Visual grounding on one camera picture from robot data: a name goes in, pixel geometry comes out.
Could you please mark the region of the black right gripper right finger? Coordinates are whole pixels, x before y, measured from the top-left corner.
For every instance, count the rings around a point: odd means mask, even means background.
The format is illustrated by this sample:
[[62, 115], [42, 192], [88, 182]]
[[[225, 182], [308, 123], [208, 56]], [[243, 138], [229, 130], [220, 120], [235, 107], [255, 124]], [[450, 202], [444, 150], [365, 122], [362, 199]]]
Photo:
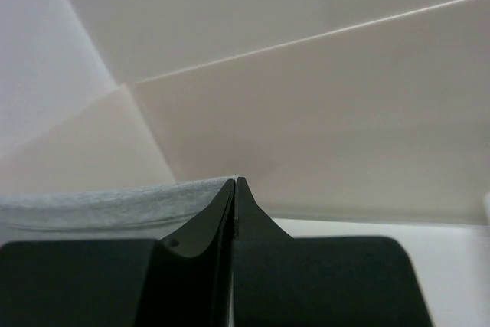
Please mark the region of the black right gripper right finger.
[[430, 326], [411, 259], [382, 236], [294, 238], [256, 203], [234, 195], [237, 326]]

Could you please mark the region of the grey tank top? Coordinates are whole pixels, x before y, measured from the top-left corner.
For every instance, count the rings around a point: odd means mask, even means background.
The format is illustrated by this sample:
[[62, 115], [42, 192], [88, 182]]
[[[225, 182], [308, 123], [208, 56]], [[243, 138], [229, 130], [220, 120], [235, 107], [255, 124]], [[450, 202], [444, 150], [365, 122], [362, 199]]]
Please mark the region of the grey tank top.
[[203, 211], [227, 178], [107, 191], [3, 195], [1, 243], [161, 239]]

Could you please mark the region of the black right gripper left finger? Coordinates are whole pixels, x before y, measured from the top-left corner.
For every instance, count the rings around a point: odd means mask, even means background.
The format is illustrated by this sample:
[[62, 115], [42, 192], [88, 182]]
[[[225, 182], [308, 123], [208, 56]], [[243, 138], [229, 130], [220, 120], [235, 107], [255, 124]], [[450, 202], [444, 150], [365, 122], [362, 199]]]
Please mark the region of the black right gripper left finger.
[[1, 248], [3, 326], [211, 326], [233, 202], [211, 203], [160, 240], [49, 240]]

